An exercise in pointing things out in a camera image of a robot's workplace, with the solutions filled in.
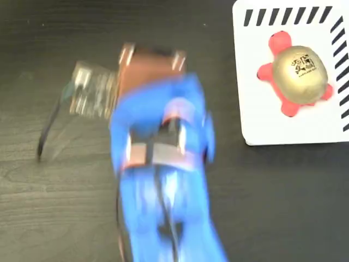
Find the wire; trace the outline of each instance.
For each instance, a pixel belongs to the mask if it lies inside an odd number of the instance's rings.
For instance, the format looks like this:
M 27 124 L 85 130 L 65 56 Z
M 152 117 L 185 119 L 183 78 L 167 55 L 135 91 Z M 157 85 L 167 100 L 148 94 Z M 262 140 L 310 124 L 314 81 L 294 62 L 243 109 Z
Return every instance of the wire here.
M 171 233 L 171 242 L 172 242 L 172 254 L 173 254 L 173 261 L 178 262 L 178 236 L 175 225 L 172 223 L 170 210 L 166 207 L 165 199 L 163 195 L 163 187 L 161 183 L 161 177 L 160 177 L 160 166 L 155 167 L 155 186 L 157 189 L 157 196 L 161 205 L 161 208 L 163 210 L 164 216 L 165 216 L 165 223 L 170 228 Z
M 38 160 L 41 159 L 41 155 L 43 154 L 43 149 L 45 142 L 47 140 L 47 137 L 49 135 L 50 129 L 55 121 L 55 119 L 58 116 L 58 112 L 61 108 L 61 105 L 64 101 L 66 101 L 68 98 L 70 98 L 75 90 L 75 86 L 73 82 L 69 82 L 62 90 L 61 95 L 59 96 L 59 99 L 56 101 L 55 106 L 53 107 L 53 110 L 51 112 L 51 115 L 49 117 L 49 120 L 47 124 L 43 127 L 41 131 L 41 135 L 39 138 L 38 148 L 37 148 L 37 157 Z
M 173 223 L 171 221 L 170 211 L 166 208 L 159 169 L 160 169 L 160 166 L 157 165 L 155 167 L 155 176 L 154 176 L 155 187 L 157 189 L 158 200 L 160 202 L 161 208 L 162 208 L 164 216 L 165 216 L 165 223 L 170 228 L 173 261 L 178 262 L 179 255 L 178 255 L 177 231 L 176 231 L 175 225 L 173 225 Z M 116 182 L 116 227 L 117 227 L 117 232 L 118 232 L 117 234 L 118 234 L 118 242 L 119 242 L 119 251 L 120 251 L 122 262 L 128 262 L 128 259 L 125 255 L 126 254 L 125 243 L 124 243 L 124 240 L 122 238 L 121 223 L 120 223 L 120 219 L 119 219 L 120 179 L 121 179 L 121 176 L 119 174 L 119 175 L 117 175 L 117 182 Z

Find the white card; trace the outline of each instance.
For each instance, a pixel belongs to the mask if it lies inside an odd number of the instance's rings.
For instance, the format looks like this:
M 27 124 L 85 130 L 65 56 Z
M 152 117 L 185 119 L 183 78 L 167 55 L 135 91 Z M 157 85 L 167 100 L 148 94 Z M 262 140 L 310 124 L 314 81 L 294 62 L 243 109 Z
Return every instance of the white card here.
M 242 134 L 248 145 L 349 141 L 349 1 L 237 0 L 233 29 Z M 302 106 L 294 117 L 281 112 L 272 86 L 257 78 L 259 67 L 274 59 L 268 41 L 279 31 L 286 31 L 293 45 L 319 55 L 334 88 L 329 100 Z

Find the table surface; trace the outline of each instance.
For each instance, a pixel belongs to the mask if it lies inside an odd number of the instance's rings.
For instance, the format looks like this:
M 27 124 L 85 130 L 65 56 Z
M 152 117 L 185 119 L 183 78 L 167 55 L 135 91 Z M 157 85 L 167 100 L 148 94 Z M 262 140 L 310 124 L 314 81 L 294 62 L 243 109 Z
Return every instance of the table surface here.
M 119 261 L 106 124 L 62 110 L 52 132 L 60 151 L 40 165 L 34 153 L 75 62 L 117 69 L 124 41 L 188 52 L 214 116 L 216 160 L 207 180 L 212 219 L 231 261 L 347 261 L 347 145 L 244 143 L 232 3 L 1 2 L 1 261 Z

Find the turtle figurine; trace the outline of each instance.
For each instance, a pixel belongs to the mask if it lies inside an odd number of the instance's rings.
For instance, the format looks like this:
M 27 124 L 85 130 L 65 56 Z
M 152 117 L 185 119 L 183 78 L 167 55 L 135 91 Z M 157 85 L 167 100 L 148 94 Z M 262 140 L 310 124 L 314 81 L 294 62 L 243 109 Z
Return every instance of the turtle figurine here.
M 274 62 L 262 65 L 257 77 L 273 86 L 284 115 L 293 117 L 301 106 L 314 106 L 333 95 L 326 68 L 311 48 L 292 46 L 291 37 L 285 31 L 273 34 L 269 47 Z

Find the striped border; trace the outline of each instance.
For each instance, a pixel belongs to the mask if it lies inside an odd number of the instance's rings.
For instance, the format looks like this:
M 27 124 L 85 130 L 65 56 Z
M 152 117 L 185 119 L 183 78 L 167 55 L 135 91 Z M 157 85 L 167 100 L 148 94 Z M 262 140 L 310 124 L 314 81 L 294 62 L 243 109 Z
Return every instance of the striped border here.
M 317 14 L 318 10 L 319 10 L 320 7 L 311 7 L 311 12 L 309 14 L 309 17 L 306 21 L 307 24 L 310 24 L 312 23 L 315 15 Z M 290 15 L 292 13 L 292 11 L 296 10 L 297 12 L 297 15 L 296 15 L 296 18 L 294 21 L 289 21 L 288 18 L 290 18 Z M 284 26 L 285 24 L 287 24 L 288 22 L 293 22 L 294 25 L 298 25 L 301 18 L 303 17 L 303 14 L 306 10 L 306 7 L 300 7 L 298 8 L 298 10 L 296 8 L 293 8 L 293 7 L 288 7 L 286 8 L 284 14 L 281 14 L 283 15 L 282 17 L 282 21 L 281 21 L 281 25 Z M 332 10 L 332 7 L 325 7 L 322 15 L 321 15 L 321 18 L 320 18 L 320 21 L 319 23 L 324 23 L 328 14 L 330 13 L 330 11 Z M 265 18 L 265 14 L 266 14 L 266 9 L 259 9 L 258 11 L 258 18 L 257 18 L 257 23 L 256 23 L 256 26 L 260 26 Z M 246 10 L 246 13 L 245 13 L 245 21 L 244 21 L 244 26 L 249 26 L 250 25 L 250 20 L 251 20 L 251 17 L 252 17 L 252 14 L 253 14 L 254 10 L 253 9 L 247 9 Z M 275 20 L 276 18 L 278 17 L 280 13 L 280 8 L 273 8 L 273 11 L 272 11 L 272 14 L 270 15 L 269 18 L 269 25 L 270 26 L 273 26 L 274 23 L 275 23 Z
M 334 31 L 337 31 L 338 33 L 335 35 L 335 37 L 332 40 L 332 45 L 334 45 L 335 43 L 342 41 L 341 45 L 333 52 L 333 57 L 335 59 L 337 59 L 338 61 L 336 62 L 334 69 L 338 70 L 338 68 L 347 60 L 349 60 L 349 55 L 347 52 L 347 41 L 346 41 L 346 37 L 345 37 L 345 29 L 344 29 L 344 20 L 343 20 L 343 16 L 341 16 L 337 22 L 333 25 L 333 27 L 330 30 L 331 35 L 334 35 Z M 345 50 L 345 53 L 342 57 L 338 57 L 338 54 Z M 342 71 L 340 71 L 340 73 L 338 74 L 338 76 L 336 77 L 336 81 L 339 82 L 342 79 L 346 79 L 347 81 L 341 85 L 340 88 L 338 88 L 338 94 L 342 93 L 342 92 L 347 92 L 348 94 L 345 96 L 345 98 L 343 98 L 340 102 L 339 102 L 339 106 L 344 106 L 346 105 L 346 103 L 349 101 L 349 65 L 343 69 Z M 349 109 L 347 109 L 342 115 L 341 118 L 345 118 L 349 116 Z M 349 130 L 349 123 L 347 125 L 345 125 L 343 127 L 343 132 Z

